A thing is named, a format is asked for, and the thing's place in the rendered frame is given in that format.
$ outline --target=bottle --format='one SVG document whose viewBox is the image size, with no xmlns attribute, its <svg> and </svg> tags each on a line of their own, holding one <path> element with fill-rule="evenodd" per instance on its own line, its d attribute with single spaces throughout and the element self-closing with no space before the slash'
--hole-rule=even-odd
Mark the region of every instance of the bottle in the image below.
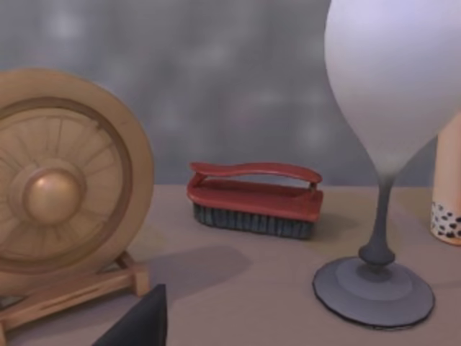
<svg viewBox="0 0 461 346">
<path fill-rule="evenodd" d="M 461 246 L 461 112 L 437 138 L 431 232 L 439 240 Z"/>
</svg>

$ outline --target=gray background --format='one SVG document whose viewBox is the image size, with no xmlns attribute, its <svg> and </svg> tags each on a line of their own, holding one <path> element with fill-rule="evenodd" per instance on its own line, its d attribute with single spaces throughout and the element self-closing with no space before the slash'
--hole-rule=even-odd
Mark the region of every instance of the gray background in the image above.
<svg viewBox="0 0 461 346">
<path fill-rule="evenodd" d="M 371 185 L 323 62 L 326 0 L 3 0 L 0 68 L 90 79 L 142 122 L 157 183 L 187 163 L 282 161 L 329 185 Z M 435 142 L 400 176 L 430 185 Z"/>
</svg>

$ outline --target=tabletop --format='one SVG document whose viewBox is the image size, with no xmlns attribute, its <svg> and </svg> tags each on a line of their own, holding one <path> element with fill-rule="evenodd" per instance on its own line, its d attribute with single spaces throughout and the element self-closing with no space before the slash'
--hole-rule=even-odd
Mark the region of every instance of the tabletop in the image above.
<svg viewBox="0 0 461 346">
<path fill-rule="evenodd" d="M 185 187 L 155 186 L 151 212 L 130 253 L 165 283 L 169 346 L 455 346 L 461 342 L 461 248 L 429 233 L 431 191 L 396 188 L 389 242 L 397 261 L 434 289 L 437 306 L 423 324 L 397 332 L 349 324 L 315 299 L 315 271 L 355 255 L 372 229 L 377 190 L 323 187 L 309 241 L 212 229 L 192 217 Z M 31 323 L 9 333 L 10 346 L 90 345 L 138 299 L 129 293 Z"/>
</svg>

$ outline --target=brush bristle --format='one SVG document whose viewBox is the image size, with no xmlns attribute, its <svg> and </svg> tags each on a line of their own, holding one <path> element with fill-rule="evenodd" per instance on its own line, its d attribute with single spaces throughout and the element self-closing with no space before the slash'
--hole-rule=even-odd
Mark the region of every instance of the brush bristle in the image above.
<svg viewBox="0 0 461 346">
<path fill-rule="evenodd" d="M 247 231 L 293 239 L 309 239 L 313 227 L 313 224 L 307 221 L 208 208 L 195 203 L 194 217 L 206 226 L 219 229 Z"/>
</svg>

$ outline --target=wooden stand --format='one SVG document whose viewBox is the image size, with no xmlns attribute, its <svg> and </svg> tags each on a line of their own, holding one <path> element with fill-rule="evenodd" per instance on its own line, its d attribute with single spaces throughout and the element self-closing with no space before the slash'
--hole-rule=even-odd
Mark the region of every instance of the wooden stand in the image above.
<svg viewBox="0 0 461 346">
<path fill-rule="evenodd" d="M 137 296 L 149 287 L 147 267 L 124 252 L 115 261 L 117 270 L 73 278 L 34 292 L 20 303 L 0 312 L 0 346 L 6 346 L 5 332 L 27 322 L 79 305 L 109 293 L 132 288 Z"/>
</svg>

